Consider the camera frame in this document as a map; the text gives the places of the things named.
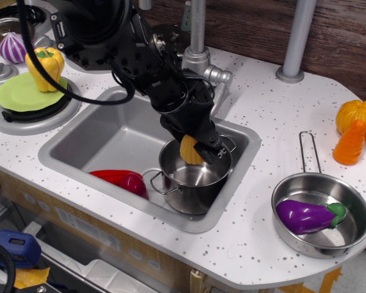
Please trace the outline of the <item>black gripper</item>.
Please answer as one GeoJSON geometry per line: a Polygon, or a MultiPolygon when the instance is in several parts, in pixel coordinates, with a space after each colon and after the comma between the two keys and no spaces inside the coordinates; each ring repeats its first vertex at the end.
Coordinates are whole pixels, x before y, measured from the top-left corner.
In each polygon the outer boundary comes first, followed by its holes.
{"type": "Polygon", "coordinates": [[[162,127],[179,143],[185,134],[199,141],[194,149],[209,165],[227,153],[210,117],[214,91],[207,79],[192,70],[149,71],[149,98],[163,116],[162,127]]]}

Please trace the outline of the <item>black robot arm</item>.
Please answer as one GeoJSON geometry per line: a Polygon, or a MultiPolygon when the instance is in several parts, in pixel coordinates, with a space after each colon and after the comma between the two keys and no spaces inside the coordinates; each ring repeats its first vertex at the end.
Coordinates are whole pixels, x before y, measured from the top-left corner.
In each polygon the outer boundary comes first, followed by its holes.
{"type": "Polygon", "coordinates": [[[161,125],[176,140],[188,135],[209,164],[226,148],[211,119],[215,90],[204,77],[181,67],[177,54],[141,18],[130,1],[53,1],[57,46],[85,70],[109,70],[126,90],[146,95],[161,125]]]}

